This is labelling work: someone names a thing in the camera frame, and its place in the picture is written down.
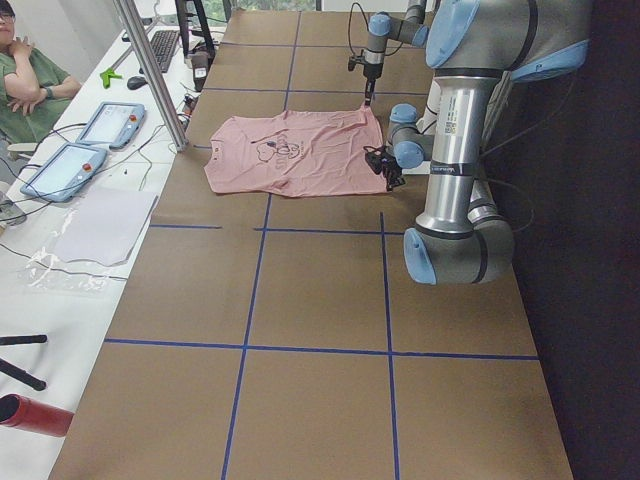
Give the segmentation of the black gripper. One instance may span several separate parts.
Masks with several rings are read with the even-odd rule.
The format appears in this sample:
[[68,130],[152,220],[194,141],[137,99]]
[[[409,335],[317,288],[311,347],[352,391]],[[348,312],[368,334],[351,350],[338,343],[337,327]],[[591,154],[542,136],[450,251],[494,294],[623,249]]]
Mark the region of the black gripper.
[[395,157],[387,151],[386,146],[374,148],[365,146],[365,161],[376,175],[382,175],[386,181],[386,190],[391,192],[394,188],[403,186],[406,181],[402,174],[402,168]]
[[359,54],[351,54],[347,69],[352,72],[357,65],[363,66],[363,75],[367,78],[364,91],[364,104],[370,106],[374,95],[374,81],[381,77],[385,59],[384,51],[363,49]]

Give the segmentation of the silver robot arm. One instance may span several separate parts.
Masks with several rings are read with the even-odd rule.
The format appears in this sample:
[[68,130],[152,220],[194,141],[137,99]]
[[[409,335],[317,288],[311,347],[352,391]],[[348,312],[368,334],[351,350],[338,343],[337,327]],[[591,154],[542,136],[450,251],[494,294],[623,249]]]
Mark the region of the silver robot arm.
[[422,47],[439,107],[422,127],[414,107],[395,106],[386,143],[368,148],[369,167],[389,187],[423,163],[430,166],[426,202],[404,234],[410,276],[423,284],[490,282],[510,266],[513,233],[498,213],[480,164],[486,112],[503,78],[551,79],[580,68],[589,46],[588,1],[440,1],[432,20],[412,1],[403,18],[385,12],[368,24],[361,65],[365,93],[381,76],[387,44]]
[[424,24],[426,1],[409,1],[403,18],[396,18],[387,12],[374,14],[367,25],[367,44],[360,53],[351,52],[348,70],[353,71],[357,65],[363,68],[365,77],[364,104],[370,106],[374,97],[375,85],[382,76],[385,59],[388,55],[389,41],[397,41],[400,45],[424,47],[429,28]]

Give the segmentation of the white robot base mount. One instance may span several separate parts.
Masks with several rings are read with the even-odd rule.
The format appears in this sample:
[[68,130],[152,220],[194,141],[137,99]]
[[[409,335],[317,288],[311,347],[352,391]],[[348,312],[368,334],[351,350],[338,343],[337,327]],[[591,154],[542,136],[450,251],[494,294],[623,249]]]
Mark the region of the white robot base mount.
[[440,111],[441,88],[435,79],[432,79],[429,93],[426,100],[424,114],[417,122],[420,133],[433,135],[437,125]]

